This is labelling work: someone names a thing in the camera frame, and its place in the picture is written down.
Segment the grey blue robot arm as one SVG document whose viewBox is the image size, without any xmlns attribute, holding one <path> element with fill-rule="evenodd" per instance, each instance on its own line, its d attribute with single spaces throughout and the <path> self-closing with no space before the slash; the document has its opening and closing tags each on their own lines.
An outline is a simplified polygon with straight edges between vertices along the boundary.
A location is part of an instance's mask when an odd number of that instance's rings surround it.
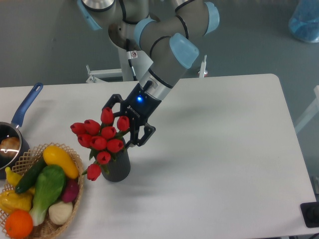
<svg viewBox="0 0 319 239">
<path fill-rule="evenodd" d="M 129 118 L 126 146 L 142 146 L 155 132 L 148 118 L 199 55 L 192 39 L 214 31 L 219 12 L 210 1 L 174 0 L 175 16 L 156 21 L 146 0 L 79 0 L 77 5 L 93 29 L 109 30 L 116 46 L 127 52 L 141 50 L 152 60 L 126 99 L 114 94 L 106 103 L 109 108 L 119 103 L 116 116 Z"/>
</svg>

